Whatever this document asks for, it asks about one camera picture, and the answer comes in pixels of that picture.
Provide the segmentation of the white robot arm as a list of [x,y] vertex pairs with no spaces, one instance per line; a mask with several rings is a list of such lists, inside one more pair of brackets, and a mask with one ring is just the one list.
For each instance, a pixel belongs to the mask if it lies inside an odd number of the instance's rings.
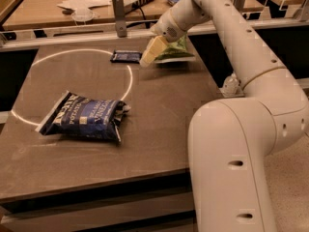
[[152,28],[148,66],[191,27],[212,21],[243,96],[210,101],[193,115],[188,161],[199,232],[276,232],[264,158],[308,130],[309,101],[231,0],[180,0]]

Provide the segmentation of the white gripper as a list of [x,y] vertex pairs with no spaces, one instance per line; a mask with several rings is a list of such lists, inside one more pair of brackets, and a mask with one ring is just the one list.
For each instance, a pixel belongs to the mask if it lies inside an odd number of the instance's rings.
[[157,36],[149,41],[139,61],[140,65],[148,67],[167,48],[168,42],[175,42],[185,34],[185,26],[183,15],[174,14],[172,10],[165,12],[151,27],[151,31]]

